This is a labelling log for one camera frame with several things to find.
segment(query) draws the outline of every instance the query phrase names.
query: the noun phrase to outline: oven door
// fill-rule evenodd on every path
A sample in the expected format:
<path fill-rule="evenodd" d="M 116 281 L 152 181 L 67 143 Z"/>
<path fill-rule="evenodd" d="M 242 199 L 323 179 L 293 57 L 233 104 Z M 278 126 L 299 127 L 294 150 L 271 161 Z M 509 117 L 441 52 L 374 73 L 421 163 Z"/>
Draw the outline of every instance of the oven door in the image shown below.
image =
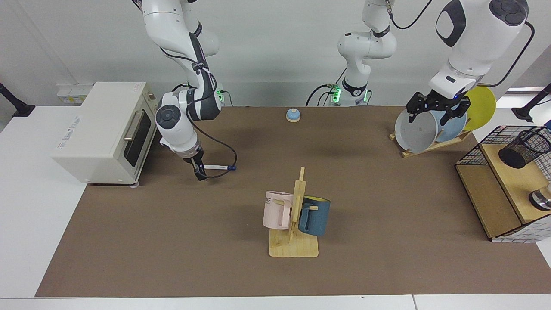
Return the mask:
<path fill-rule="evenodd" d="M 145 102 L 141 102 L 134 111 L 130 127 L 123 137 L 121 164 L 138 180 L 143 163 L 149 152 L 149 147 L 155 135 L 155 117 Z"/>

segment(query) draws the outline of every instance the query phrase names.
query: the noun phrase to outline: green led light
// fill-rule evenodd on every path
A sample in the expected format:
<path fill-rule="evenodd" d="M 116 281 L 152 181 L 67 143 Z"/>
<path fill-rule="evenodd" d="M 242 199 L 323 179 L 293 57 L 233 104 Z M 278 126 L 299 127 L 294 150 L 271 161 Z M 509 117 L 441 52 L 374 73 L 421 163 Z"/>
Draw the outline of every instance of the green led light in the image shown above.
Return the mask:
<path fill-rule="evenodd" d="M 216 93 L 218 94 L 218 98 L 220 98 L 220 102 L 224 102 L 224 95 L 221 91 L 217 90 Z"/>
<path fill-rule="evenodd" d="M 331 100 L 334 103 L 338 103 L 341 99 L 341 88 L 339 86 L 333 86 L 333 89 L 331 89 L 331 91 L 334 92 L 333 98 L 331 98 Z"/>

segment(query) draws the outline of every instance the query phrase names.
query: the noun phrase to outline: oven window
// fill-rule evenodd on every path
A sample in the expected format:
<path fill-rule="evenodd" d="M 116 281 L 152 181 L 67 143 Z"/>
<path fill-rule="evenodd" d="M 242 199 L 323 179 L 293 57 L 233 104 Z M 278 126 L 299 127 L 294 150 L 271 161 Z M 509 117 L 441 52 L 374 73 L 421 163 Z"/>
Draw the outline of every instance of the oven window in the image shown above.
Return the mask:
<path fill-rule="evenodd" d="M 133 141 L 128 141 L 126 143 L 126 149 L 124 152 L 126 160 L 130 163 L 130 165 L 132 165 L 132 167 L 136 167 L 136 164 L 138 163 L 139 155 L 142 152 L 143 145 L 147 139 L 147 133 L 151 128 L 151 120 L 149 119 L 149 116 L 145 110 L 142 111 L 145 115 L 142 122 L 140 122 L 138 126 L 138 132 L 136 133 Z"/>

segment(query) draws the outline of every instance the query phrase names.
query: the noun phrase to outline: white plate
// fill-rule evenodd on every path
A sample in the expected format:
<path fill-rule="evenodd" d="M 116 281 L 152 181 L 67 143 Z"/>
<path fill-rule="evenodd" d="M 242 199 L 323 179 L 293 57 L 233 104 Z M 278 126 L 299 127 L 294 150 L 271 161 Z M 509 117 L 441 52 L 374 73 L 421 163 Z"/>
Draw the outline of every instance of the white plate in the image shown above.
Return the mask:
<path fill-rule="evenodd" d="M 467 125 L 467 113 L 463 117 L 455 117 L 449 120 L 446 125 L 440 126 L 440 120 L 446 114 L 446 111 L 431 111 L 438 123 L 438 132 L 443 131 L 440 135 L 437 134 L 437 142 L 446 142 L 457 137 Z"/>
<path fill-rule="evenodd" d="M 394 130 L 398 144 L 412 153 L 426 151 L 438 134 L 439 124 L 432 113 L 417 115 L 413 123 L 409 122 L 409 113 L 403 110 L 396 120 Z"/>

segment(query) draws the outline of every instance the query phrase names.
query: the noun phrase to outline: plate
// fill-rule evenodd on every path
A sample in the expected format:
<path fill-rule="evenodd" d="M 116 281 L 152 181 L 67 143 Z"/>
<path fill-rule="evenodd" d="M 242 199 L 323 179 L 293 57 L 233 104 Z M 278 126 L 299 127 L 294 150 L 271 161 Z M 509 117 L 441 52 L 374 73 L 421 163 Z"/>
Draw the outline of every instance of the plate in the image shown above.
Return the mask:
<path fill-rule="evenodd" d="M 467 113 L 465 113 L 462 117 L 456 117 L 449 120 L 444 126 L 440 125 L 440 120 L 444 117 L 444 115 L 446 115 L 446 111 L 431 111 L 431 113 L 438 121 L 438 133 L 442 131 L 440 135 L 438 135 L 438 133 L 436 134 L 437 142 L 446 142 L 454 139 L 463 131 L 465 125 L 467 124 Z"/>
<path fill-rule="evenodd" d="M 403 110 L 394 126 L 396 141 L 411 153 L 426 151 L 436 141 L 439 125 L 432 113 L 417 115 L 413 123 L 409 122 L 409 113 Z"/>
<path fill-rule="evenodd" d="M 467 110 L 469 122 L 465 130 L 472 131 L 486 125 L 494 116 L 496 100 L 494 93 L 488 87 L 477 86 L 471 89 L 467 95 L 471 100 L 471 106 Z"/>

